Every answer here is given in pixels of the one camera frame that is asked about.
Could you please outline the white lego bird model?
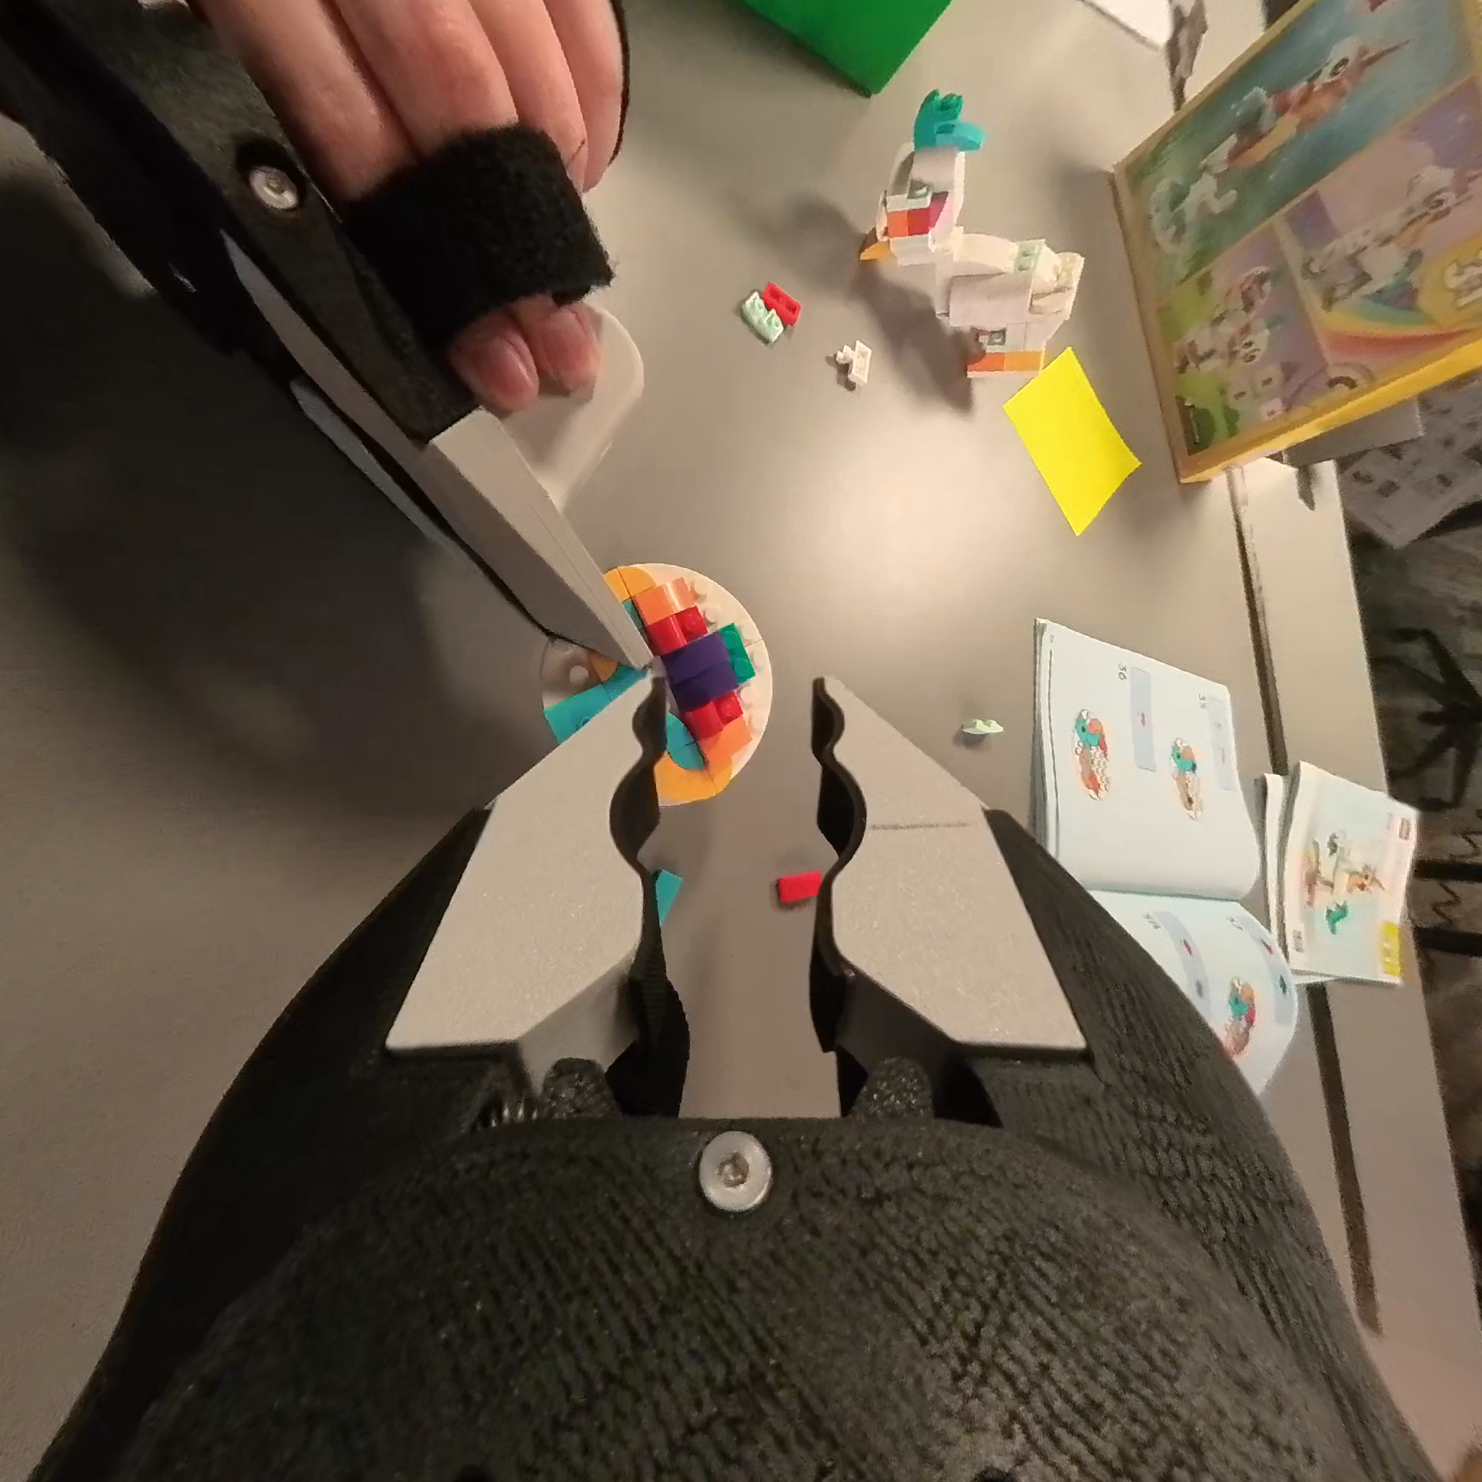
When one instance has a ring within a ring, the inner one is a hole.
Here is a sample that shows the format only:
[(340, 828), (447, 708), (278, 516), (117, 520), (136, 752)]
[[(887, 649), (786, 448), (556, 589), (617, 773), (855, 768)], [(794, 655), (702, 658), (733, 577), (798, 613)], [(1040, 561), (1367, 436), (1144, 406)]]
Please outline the white lego bird model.
[(893, 160), (861, 261), (895, 266), (964, 342), (964, 376), (1038, 376), (1073, 311), (1085, 258), (1040, 237), (969, 231), (964, 165), (984, 128), (959, 94), (924, 97), (912, 142)]

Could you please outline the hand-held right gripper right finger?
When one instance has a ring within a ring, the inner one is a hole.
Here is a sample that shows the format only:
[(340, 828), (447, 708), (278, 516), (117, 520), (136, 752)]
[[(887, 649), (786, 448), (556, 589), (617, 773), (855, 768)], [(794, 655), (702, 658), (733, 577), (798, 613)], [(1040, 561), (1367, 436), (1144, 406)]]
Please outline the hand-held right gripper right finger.
[(1085, 1053), (988, 807), (842, 678), (812, 688), (817, 828), (835, 851), (812, 941), (828, 1053)]

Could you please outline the person's left hand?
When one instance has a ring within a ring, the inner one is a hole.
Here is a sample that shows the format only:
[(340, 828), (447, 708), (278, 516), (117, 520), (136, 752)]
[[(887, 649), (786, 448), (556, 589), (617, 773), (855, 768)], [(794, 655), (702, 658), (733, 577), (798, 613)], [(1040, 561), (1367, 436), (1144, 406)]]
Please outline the person's left hand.
[(612, 279), (587, 194), (621, 144), (618, 4), (201, 4), (347, 234), (468, 394), (587, 394)]

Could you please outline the yellow sticky note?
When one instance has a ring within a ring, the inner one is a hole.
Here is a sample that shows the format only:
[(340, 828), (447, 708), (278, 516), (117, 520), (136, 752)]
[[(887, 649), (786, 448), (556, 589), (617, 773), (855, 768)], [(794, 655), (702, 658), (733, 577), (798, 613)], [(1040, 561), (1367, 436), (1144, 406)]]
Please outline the yellow sticky note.
[(1056, 355), (1004, 412), (1073, 534), (1139, 472), (1073, 348)]

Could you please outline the small lego instruction leaflet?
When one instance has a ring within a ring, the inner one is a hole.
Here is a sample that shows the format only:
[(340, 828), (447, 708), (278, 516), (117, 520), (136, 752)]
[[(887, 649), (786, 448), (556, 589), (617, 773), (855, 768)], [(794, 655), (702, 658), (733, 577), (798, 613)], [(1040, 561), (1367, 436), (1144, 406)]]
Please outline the small lego instruction leaflet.
[(1259, 792), (1269, 921), (1294, 974), (1400, 985), (1423, 810), (1307, 761)]

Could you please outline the colourful lego set box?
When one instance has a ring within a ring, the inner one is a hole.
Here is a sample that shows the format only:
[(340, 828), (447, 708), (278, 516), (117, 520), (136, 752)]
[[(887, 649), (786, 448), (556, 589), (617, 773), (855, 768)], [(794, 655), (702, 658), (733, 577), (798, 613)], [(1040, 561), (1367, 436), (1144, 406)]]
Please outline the colourful lego set box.
[(1181, 484), (1478, 370), (1478, 4), (1294, 4), (1113, 183)]

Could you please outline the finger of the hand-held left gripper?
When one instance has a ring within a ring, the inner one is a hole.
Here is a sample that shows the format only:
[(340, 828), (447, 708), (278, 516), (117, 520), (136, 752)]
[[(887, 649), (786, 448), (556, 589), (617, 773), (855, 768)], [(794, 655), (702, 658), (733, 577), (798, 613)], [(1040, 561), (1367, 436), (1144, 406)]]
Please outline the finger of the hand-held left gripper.
[(436, 448), (413, 448), (403, 459), (347, 418), (311, 378), (292, 376), (289, 394), (428, 541), (475, 565), (537, 630), (558, 633), (558, 581), (530, 528), (480, 496)]
[(503, 420), (473, 412), (424, 453), (436, 508), (547, 637), (649, 667), (646, 639)]

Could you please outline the white lego model with coloured bricks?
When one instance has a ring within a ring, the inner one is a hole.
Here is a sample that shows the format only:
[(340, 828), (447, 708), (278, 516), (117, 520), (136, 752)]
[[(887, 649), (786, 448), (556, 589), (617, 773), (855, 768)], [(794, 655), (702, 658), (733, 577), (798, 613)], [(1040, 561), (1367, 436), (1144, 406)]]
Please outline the white lego model with coloured bricks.
[(547, 731), (571, 738), (646, 676), (665, 678), (665, 752), (651, 768), (659, 805), (716, 799), (771, 724), (773, 669), (751, 613), (713, 577), (638, 561), (603, 573), (646, 646), (646, 667), (547, 639), (537, 684)]

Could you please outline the stack of green storage bins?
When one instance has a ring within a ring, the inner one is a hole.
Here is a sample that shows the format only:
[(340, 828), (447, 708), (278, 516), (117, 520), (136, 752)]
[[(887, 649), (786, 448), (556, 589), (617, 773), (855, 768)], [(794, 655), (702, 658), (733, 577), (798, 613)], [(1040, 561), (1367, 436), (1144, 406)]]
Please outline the stack of green storage bins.
[(743, 4), (861, 94), (883, 89), (949, 4)]

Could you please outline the black and white printed sheet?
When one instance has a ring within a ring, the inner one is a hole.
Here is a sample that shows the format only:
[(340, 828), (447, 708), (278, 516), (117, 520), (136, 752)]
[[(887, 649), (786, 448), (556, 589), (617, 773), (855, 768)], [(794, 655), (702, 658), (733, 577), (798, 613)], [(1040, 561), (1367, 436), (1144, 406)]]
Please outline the black and white printed sheet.
[(1209, 33), (1209, 10), (1204, 4), (1169, 4), (1166, 11), (1169, 11), (1169, 36), (1163, 44), (1166, 80), (1173, 87), (1173, 106), (1176, 110), (1181, 110), (1188, 101), (1188, 83), (1192, 77), (1203, 40)]

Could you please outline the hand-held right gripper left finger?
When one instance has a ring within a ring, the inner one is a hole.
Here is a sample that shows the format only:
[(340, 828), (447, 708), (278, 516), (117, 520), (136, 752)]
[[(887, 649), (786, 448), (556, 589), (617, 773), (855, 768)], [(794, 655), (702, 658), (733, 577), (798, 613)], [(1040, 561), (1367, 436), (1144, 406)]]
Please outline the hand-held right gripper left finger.
[(389, 1032), (389, 1053), (625, 1053), (629, 981), (659, 928), (639, 851), (659, 827), (659, 676), (610, 699), (487, 807)]

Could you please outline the lego instruction booklet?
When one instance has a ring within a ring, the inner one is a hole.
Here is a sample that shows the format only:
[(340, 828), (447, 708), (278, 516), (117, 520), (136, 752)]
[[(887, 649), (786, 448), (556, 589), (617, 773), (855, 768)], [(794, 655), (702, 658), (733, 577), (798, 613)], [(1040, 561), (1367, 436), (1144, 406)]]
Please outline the lego instruction booklet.
[(1303, 993), (1247, 908), (1263, 847), (1229, 688), (1038, 620), (1031, 792), (1040, 844), (1266, 1095), (1298, 1032)]

